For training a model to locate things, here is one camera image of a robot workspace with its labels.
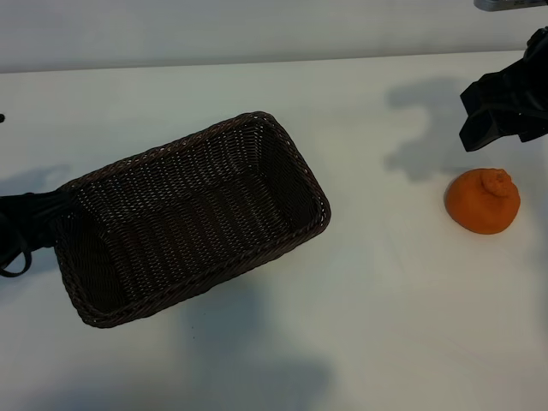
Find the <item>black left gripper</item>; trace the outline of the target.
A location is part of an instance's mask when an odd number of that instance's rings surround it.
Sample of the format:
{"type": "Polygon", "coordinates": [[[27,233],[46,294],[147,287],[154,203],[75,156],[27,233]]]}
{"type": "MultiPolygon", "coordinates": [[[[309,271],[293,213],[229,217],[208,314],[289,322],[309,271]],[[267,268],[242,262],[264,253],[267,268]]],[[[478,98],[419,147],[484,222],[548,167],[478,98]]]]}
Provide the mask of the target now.
{"type": "Polygon", "coordinates": [[[1,197],[1,261],[13,261],[21,240],[30,252],[53,247],[52,219],[74,208],[73,195],[63,191],[1,197]]]}

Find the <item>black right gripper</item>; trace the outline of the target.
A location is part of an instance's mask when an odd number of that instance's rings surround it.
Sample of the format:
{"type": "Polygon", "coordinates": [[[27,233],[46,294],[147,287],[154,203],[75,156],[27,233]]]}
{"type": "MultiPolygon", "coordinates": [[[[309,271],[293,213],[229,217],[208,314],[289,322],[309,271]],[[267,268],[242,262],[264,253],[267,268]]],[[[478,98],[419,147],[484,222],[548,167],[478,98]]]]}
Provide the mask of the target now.
{"type": "Polygon", "coordinates": [[[507,136],[525,143],[547,135],[547,55],[527,55],[484,74],[460,99],[467,114],[459,132],[466,152],[507,136]]]}

